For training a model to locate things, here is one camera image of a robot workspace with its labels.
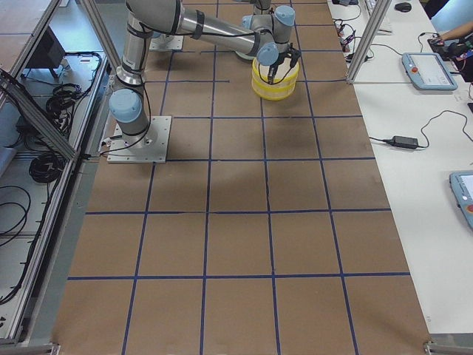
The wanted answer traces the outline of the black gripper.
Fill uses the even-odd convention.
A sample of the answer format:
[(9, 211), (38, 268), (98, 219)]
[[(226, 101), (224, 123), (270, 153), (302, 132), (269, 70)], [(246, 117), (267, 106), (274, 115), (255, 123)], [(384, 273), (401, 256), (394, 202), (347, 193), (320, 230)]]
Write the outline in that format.
[(288, 53), (280, 53), (278, 55), (277, 60), (271, 64), (270, 68), (268, 69), (268, 84), (273, 85), (274, 84), (274, 79), (277, 74), (277, 70), (280, 65), (284, 64), (285, 60), (289, 58), (290, 55)]

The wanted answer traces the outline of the person's hand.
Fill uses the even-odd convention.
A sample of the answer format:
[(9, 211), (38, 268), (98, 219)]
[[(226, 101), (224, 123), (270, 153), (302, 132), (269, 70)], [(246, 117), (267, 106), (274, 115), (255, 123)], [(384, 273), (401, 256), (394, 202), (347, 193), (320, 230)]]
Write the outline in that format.
[(448, 41), (448, 40), (451, 39), (451, 37), (452, 36), (451, 36), (450, 32), (447, 32), (447, 33), (443, 33), (443, 34), (439, 35), (438, 39), (440, 41)]

